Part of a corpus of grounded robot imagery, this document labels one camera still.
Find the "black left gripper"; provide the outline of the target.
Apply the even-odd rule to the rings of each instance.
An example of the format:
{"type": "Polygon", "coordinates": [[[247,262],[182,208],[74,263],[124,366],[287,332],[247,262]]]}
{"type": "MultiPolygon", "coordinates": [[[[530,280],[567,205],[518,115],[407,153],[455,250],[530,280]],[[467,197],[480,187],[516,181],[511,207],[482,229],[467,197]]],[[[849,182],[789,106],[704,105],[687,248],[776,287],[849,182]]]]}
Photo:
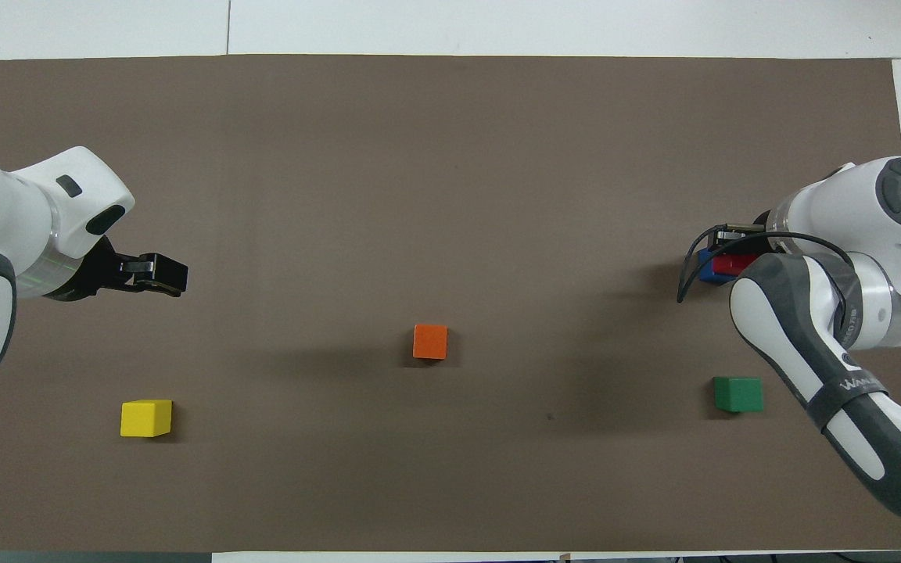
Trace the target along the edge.
{"type": "Polygon", "coordinates": [[[171,298],[179,298],[185,288],[161,284],[186,284],[188,281],[188,267],[164,254],[139,254],[123,264],[111,241],[104,235],[82,257],[75,274],[65,284],[48,293],[48,299],[77,302],[96,296],[100,289],[122,291],[122,271],[131,275],[135,292],[156,292],[171,298]]]}

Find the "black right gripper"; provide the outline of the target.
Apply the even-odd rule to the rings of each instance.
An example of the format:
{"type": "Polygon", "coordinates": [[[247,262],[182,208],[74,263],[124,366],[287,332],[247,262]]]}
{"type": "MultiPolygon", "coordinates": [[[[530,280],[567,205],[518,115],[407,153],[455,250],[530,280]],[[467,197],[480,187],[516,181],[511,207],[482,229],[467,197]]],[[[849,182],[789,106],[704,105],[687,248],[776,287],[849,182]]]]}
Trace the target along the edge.
{"type": "Polygon", "coordinates": [[[765,211],[752,222],[727,222],[721,231],[721,249],[726,254],[773,253],[775,249],[766,234],[766,221],[770,211],[765,211]]]}

